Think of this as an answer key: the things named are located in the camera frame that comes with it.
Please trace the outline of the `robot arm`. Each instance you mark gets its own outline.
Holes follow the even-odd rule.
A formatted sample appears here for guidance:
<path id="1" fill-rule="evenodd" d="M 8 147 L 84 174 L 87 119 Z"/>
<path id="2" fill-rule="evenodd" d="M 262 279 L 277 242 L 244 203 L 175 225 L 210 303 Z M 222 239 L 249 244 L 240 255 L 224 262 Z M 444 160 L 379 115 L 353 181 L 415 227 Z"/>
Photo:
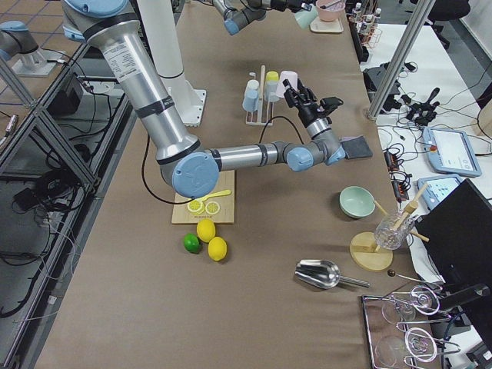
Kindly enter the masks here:
<path id="1" fill-rule="evenodd" d="M 267 1 L 239 1 L 238 8 L 233 1 L 201 1 L 202 4 L 213 6 L 223 18 L 224 27 L 230 35 L 236 35 L 243 28 L 254 21 L 265 18 L 267 11 L 275 10 L 293 13 L 309 11 L 314 1 L 302 0 L 267 0 Z"/>
<path id="2" fill-rule="evenodd" d="M 156 148 L 164 182 L 181 196 L 209 194 L 222 171 L 285 164 L 299 172 L 344 158 L 331 127 L 339 98 L 317 99 L 300 82 L 284 82 L 288 105 L 309 141 L 206 148 L 184 123 L 202 101 L 185 78 L 173 8 L 168 1 L 64 1 L 67 38 L 98 49 Z"/>

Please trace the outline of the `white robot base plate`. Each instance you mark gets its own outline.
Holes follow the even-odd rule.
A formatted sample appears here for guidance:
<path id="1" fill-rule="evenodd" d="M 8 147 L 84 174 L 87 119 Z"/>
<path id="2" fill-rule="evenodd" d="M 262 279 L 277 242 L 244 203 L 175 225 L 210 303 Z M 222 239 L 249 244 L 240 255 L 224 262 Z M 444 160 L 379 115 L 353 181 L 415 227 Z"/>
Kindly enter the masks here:
<path id="1" fill-rule="evenodd" d="M 185 81 L 185 86 L 185 104 L 180 116 L 185 126 L 198 127 L 202 122 L 207 91 L 193 88 L 188 80 Z"/>

